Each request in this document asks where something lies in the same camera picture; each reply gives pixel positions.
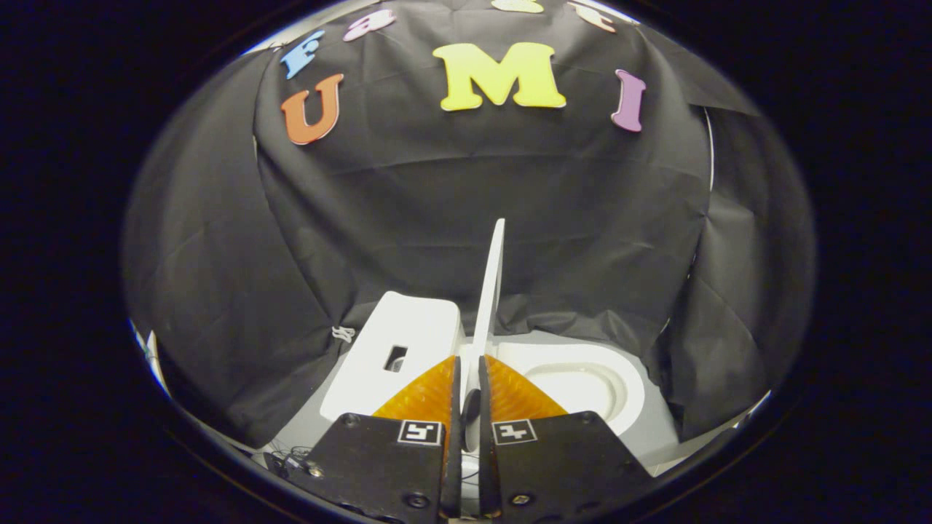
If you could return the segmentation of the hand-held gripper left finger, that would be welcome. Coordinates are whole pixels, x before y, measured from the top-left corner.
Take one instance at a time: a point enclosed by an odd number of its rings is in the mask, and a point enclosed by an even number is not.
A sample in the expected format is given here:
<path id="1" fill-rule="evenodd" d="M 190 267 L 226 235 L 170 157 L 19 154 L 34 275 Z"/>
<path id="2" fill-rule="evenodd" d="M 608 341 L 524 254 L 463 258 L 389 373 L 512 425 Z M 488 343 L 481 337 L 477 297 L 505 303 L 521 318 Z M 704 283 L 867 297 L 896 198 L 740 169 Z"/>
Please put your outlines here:
<path id="1" fill-rule="evenodd" d="M 449 356 L 375 414 L 340 415 L 312 449 L 288 458 L 288 481 L 382 522 L 443 522 L 462 514 L 460 361 Z"/>

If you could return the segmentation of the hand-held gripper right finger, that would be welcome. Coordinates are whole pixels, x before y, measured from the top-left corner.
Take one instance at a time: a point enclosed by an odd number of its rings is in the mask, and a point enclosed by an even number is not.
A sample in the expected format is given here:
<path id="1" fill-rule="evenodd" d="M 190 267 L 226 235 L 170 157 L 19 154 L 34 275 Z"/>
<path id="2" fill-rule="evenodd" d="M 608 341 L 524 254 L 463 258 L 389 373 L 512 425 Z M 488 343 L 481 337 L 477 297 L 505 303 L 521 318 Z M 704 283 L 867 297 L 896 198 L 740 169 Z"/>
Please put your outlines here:
<path id="1" fill-rule="evenodd" d="M 655 484 L 595 411 L 566 412 L 492 356 L 477 368 L 481 517 L 589 520 L 632 504 Z"/>

